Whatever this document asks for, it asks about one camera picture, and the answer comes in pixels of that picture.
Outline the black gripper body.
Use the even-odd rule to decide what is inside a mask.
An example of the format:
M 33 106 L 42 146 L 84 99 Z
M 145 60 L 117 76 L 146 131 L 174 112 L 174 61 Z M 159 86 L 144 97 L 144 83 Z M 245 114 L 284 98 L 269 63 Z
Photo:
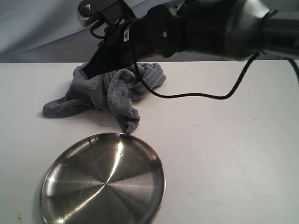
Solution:
M 180 18 L 166 4 L 152 7 L 142 18 L 128 16 L 122 24 L 109 27 L 80 73 L 88 80 L 154 55 L 168 58 L 184 50 L 182 30 Z

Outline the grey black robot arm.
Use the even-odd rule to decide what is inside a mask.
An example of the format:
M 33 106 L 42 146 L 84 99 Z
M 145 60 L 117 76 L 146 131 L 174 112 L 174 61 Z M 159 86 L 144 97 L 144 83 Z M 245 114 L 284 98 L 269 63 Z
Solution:
M 257 52 L 299 55 L 298 12 L 271 10 L 259 0 L 172 0 L 142 17 L 122 0 L 84 0 L 77 13 L 84 27 L 107 25 L 95 54 L 80 69 L 86 79 L 184 51 L 233 60 Z

